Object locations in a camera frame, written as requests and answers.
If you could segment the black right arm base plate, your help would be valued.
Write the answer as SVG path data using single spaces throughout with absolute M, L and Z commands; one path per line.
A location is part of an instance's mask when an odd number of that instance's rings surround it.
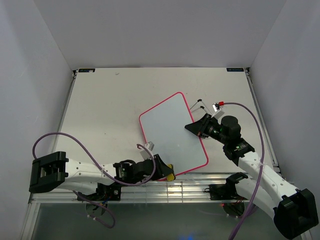
M 236 187 L 228 184 L 210 184 L 203 190 L 204 193 L 209 194 L 210 200 L 247 200 L 238 195 Z

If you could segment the pink framed whiteboard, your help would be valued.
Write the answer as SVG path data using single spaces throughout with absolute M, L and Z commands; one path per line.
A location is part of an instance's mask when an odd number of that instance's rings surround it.
M 154 144 L 153 153 L 165 164 L 173 165 L 175 175 L 208 165 L 209 156 L 202 139 L 185 129 L 194 118 L 182 92 L 144 111 L 138 120 L 144 141 Z

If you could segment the yellow black whiteboard eraser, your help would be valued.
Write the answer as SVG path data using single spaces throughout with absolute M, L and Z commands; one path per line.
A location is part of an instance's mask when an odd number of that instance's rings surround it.
M 172 182 L 176 179 L 176 175 L 174 172 L 174 166 L 172 164 L 168 164 L 167 167 L 170 169 L 169 174 L 166 176 L 166 180 L 168 182 Z

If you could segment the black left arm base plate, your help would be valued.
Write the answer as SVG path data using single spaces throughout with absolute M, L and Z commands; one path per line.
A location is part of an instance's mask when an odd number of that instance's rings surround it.
M 121 190 L 122 186 L 117 183 L 113 183 L 111 185 L 98 183 L 92 194 L 83 194 L 82 192 L 79 192 L 79 194 L 91 201 L 120 201 Z

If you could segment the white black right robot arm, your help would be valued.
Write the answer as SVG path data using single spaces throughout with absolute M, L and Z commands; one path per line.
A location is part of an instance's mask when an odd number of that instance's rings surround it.
M 222 143 L 226 157 L 242 172 L 230 175 L 224 185 L 212 188 L 215 196 L 243 197 L 268 214 L 287 239 L 292 240 L 319 224 L 316 200 L 307 188 L 300 190 L 287 182 L 273 168 L 264 165 L 255 149 L 241 136 L 241 126 L 234 116 L 221 121 L 205 114 L 185 125 L 192 134 Z

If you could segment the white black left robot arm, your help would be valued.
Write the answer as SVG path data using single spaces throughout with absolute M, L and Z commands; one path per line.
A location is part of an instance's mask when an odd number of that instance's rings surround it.
M 42 194 L 63 189 L 76 191 L 91 201 L 119 201 L 122 187 L 129 184 L 176 178 L 173 165 L 165 164 L 158 154 L 143 157 L 140 162 L 126 159 L 98 168 L 94 163 L 76 161 L 57 151 L 32 162 L 29 192 Z

